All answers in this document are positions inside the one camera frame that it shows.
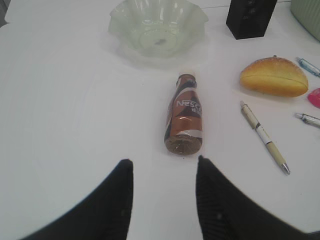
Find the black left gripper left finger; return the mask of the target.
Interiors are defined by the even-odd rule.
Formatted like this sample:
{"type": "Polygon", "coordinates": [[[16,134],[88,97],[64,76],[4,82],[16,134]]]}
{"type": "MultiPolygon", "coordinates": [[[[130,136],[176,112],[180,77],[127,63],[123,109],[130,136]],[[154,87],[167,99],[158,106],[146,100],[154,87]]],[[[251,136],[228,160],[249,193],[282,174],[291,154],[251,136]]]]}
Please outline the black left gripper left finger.
{"type": "Polygon", "coordinates": [[[74,208],[27,240],[125,240],[134,195],[133,162],[121,160],[101,184],[74,208]]]}

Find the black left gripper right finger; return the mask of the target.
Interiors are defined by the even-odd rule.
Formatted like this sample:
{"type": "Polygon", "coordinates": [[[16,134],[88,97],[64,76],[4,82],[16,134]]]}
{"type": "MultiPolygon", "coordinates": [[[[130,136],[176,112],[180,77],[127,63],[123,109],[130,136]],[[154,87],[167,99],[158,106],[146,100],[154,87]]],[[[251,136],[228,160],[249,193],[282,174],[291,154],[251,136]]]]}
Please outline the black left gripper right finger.
{"type": "Polygon", "coordinates": [[[208,159],[198,157],[196,207],[205,240],[318,240],[269,213],[234,186],[208,159]]]}

